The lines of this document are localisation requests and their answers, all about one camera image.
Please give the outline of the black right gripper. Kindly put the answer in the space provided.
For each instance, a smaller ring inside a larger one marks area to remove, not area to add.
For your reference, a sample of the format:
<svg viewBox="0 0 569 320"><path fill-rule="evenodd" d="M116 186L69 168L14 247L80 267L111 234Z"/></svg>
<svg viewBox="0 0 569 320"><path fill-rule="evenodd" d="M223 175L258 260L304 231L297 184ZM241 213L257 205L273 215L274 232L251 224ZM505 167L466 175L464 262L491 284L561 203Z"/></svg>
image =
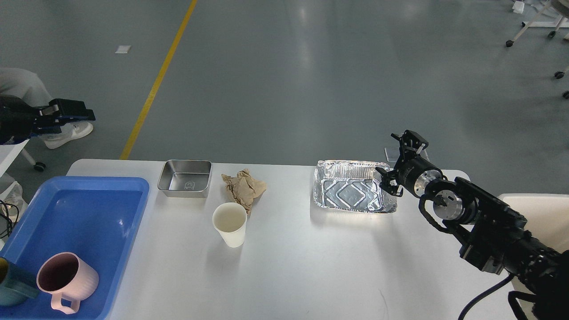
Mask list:
<svg viewBox="0 0 569 320"><path fill-rule="evenodd" d="M391 137L399 143L397 160L404 161L396 162L390 171L380 166L376 167L381 180L380 188L394 197L400 198L405 189L416 198L420 198L425 194L428 184L443 178L439 168L421 157L429 143L412 130L405 130L401 135L392 133Z"/></svg>

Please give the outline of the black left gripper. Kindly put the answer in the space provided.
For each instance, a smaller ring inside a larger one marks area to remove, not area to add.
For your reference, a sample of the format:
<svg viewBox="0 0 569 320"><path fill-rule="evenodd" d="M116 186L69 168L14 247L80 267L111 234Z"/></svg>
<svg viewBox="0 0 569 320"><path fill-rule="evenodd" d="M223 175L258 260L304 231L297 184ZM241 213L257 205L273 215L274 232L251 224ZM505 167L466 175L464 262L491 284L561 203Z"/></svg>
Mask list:
<svg viewBox="0 0 569 320"><path fill-rule="evenodd" d="M30 138L59 134L63 126L81 121L96 121L84 101L53 99L46 107L31 107L21 98L1 95L0 144L20 144Z"/></svg>

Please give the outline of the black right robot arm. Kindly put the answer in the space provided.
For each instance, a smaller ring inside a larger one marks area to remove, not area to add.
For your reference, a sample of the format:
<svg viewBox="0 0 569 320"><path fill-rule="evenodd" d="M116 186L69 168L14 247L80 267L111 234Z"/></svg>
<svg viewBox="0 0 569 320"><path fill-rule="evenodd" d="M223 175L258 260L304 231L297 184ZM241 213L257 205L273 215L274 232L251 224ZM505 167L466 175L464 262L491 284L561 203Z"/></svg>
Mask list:
<svg viewBox="0 0 569 320"><path fill-rule="evenodd" d="M387 194L401 197L407 190L418 198L418 209L428 223L440 232L453 235L459 254L482 272L506 279L478 294L459 314L463 320L480 300L517 278L528 293L512 290L508 304L518 320L528 316L520 301L532 303L538 320L566 320L569 315L568 252L546 246L525 229L528 222L496 196L469 180L449 180L442 170L421 155L429 145L412 130L391 134L398 141L399 156L394 168L376 167L375 177Z"/></svg>

